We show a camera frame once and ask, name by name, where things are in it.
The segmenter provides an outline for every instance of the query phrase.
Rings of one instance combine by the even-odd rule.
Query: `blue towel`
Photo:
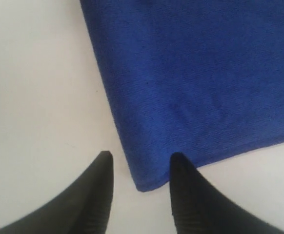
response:
[[[284,142],[284,0],[81,0],[138,190]]]

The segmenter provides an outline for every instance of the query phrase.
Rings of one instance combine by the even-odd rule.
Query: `white floor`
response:
[[[101,150],[115,158],[109,234],[175,234],[168,185],[136,191],[77,0],[0,0],[0,227],[65,189]],[[284,229],[284,144],[201,169]]]

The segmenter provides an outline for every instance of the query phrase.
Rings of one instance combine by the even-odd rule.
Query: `towel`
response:
[[[284,0],[81,0],[140,191],[284,142]]]

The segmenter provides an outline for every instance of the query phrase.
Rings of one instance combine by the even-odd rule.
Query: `blue fabric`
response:
[[[140,191],[284,142],[284,0],[81,0]]]

